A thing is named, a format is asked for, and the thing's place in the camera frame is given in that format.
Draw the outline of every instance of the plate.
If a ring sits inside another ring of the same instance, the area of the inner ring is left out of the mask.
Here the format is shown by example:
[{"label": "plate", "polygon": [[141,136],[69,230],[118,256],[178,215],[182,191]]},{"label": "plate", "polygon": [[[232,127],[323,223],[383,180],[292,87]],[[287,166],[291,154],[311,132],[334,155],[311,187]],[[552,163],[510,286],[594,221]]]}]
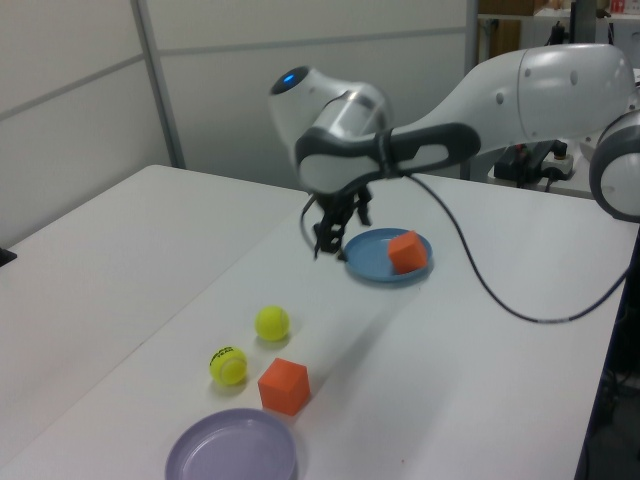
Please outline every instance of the plate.
[{"label": "plate", "polygon": [[291,480],[295,443],[261,410],[224,410],[191,426],[173,446],[166,480]]},{"label": "plate", "polygon": [[414,280],[430,271],[429,265],[433,257],[431,244],[422,235],[420,241],[427,249],[429,265],[413,272],[398,274],[387,255],[389,240],[407,233],[402,228],[378,228],[369,230],[352,238],[344,248],[347,257],[347,269],[356,277],[373,282],[393,283]]}]

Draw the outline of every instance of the black cable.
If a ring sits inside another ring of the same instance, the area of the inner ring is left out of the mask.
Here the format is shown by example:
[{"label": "black cable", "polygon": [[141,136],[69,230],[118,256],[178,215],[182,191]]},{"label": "black cable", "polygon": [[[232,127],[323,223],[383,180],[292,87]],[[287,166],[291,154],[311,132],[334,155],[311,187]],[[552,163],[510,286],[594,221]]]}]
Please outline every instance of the black cable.
[{"label": "black cable", "polygon": [[586,440],[582,444],[582,448],[584,449],[584,480],[589,480],[589,464],[591,463],[591,459],[589,458],[589,446]]},{"label": "black cable", "polygon": [[547,43],[544,44],[545,47],[548,47],[551,44],[551,39],[553,38],[553,27],[551,27],[551,35],[549,35],[549,38],[547,39]]},{"label": "black cable", "polygon": [[607,39],[609,40],[609,45],[615,45],[615,34],[613,33],[613,23],[607,22]]},{"label": "black cable", "polygon": [[582,318],[585,315],[594,311],[600,305],[602,305],[611,296],[611,294],[613,294],[613,292],[616,291],[616,289],[622,284],[622,282],[624,282],[624,279],[627,277],[627,274],[631,270],[631,267],[627,268],[627,270],[625,270],[625,272],[620,276],[620,278],[618,278],[618,280],[615,281],[613,286],[609,290],[607,290],[607,292],[597,302],[595,302],[590,307],[574,315],[571,315],[568,317],[561,317],[561,318],[541,319],[541,318],[530,317],[528,315],[524,315],[522,313],[516,312],[514,309],[512,309],[511,307],[506,305],[502,300],[500,300],[495,293],[493,293],[493,290],[491,290],[489,285],[487,285],[487,282],[484,280],[484,278],[478,271],[478,267],[476,266],[476,262],[473,259],[471,252],[469,251],[469,246],[467,245],[467,240],[465,239],[464,234],[462,233],[462,229],[460,228],[460,225],[458,224],[458,221],[456,220],[453,213],[451,213],[451,210],[449,210],[449,207],[447,207],[446,203],[444,203],[444,201],[429,186],[427,186],[424,182],[422,182],[418,178],[415,178],[412,175],[407,175],[407,178],[413,181],[414,183],[416,183],[417,185],[419,185],[423,190],[425,190],[429,195],[431,195],[433,199],[440,204],[442,209],[448,215],[449,219],[453,223],[453,226],[456,228],[456,231],[458,232],[458,236],[462,241],[462,246],[464,247],[464,251],[467,254],[467,258],[471,263],[471,267],[473,268],[473,271],[476,274],[476,277],[478,277],[478,280],[480,281],[484,289],[487,291],[487,293],[491,296],[491,298],[493,298],[498,305],[500,305],[504,310],[509,312],[511,315],[514,315],[522,320],[526,320],[527,322],[540,323],[540,324],[546,325],[546,324],[556,324],[556,323],[568,323],[568,322],[577,320],[579,318]]},{"label": "black cable", "polygon": [[309,198],[309,201],[307,202],[307,204],[302,208],[302,213],[300,214],[300,231],[302,232],[302,238],[304,238],[304,241],[307,242],[307,245],[309,245],[309,248],[314,253],[315,253],[315,245],[313,244],[313,240],[311,240],[311,237],[309,236],[307,229],[304,228],[304,216],[311,208],[311,205],[313,205],[315,202],[316,202],[316,196],[312,195]]},{"label": "black cable", "polygon": [[547,186],[544,187],[544,191],[545,193],[549,193],[549,190],[551,189],[551,184],[555,181],[555,175],[553,175],[553,173],[549,174],[549,180],[547,180]]}]

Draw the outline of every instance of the blue plate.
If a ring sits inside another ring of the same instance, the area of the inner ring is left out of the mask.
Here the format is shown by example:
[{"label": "blue plate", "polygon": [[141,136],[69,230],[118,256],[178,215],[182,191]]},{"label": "blue plate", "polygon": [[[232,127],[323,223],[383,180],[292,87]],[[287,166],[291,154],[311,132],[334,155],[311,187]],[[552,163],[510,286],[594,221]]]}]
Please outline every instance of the blue plate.
[{"label": "blue plate", "polygon": [[372,282],[394,283],[414,280],[429,273],[429,265],[433,257],[431,244],[422,235],[418,235],[422,244],[427,249],[427,259],[429,265],[413,272],[402,275],[396,273],[391,260],[387,254],[389,240],[407,233],[408,230],[402,228],[379,228],[369,230],[352,238],[344,253],[347,256],[347,269],[356,277],[371,280]]}]

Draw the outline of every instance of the floor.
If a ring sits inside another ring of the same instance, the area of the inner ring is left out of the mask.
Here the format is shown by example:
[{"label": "floor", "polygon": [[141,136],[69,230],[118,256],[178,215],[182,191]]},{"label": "floor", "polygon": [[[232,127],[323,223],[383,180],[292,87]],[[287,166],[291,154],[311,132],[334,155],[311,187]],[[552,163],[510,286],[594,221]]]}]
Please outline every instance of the floor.
[{"label": "floor", "polygon": [[640,479],[640,390],[629,390],[635,398],[620,398],[611,424],[587,440],[589,472],[583,451],[576,480]]}]

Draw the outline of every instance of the white wall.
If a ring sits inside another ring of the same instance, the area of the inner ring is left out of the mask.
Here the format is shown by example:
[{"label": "white wall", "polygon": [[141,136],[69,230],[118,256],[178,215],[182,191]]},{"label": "white wall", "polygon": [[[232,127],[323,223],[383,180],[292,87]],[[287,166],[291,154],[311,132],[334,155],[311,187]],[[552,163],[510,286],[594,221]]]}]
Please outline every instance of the white wall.
[{"label": "white wall", "polygon": [[128,0],[0,4],[0,245],[169,158]]},{"label": "white wall", "polygon": [[269,88],[292,67],[381,87],[396,125],[425,115],[464,75],[466,0],[146,4],[192,170],[299,188],[267,111]]}]

